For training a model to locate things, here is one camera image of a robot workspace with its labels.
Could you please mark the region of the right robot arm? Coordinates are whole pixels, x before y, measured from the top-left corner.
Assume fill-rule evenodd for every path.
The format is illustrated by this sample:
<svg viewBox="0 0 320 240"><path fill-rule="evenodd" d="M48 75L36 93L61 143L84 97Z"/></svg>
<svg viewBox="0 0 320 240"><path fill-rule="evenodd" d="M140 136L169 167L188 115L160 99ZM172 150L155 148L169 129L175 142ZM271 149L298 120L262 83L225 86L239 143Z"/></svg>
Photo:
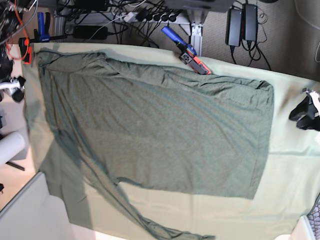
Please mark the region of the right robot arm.
<svg viewBox="0 0 320 240"><path fill-rule="evenodd" d="M20 20L26 6L20 0L0 2L0 99L7 94L16 103L25 97L26 80L21 75L12 76L14 61L8 56L6 43L20 29Z"/></svg>

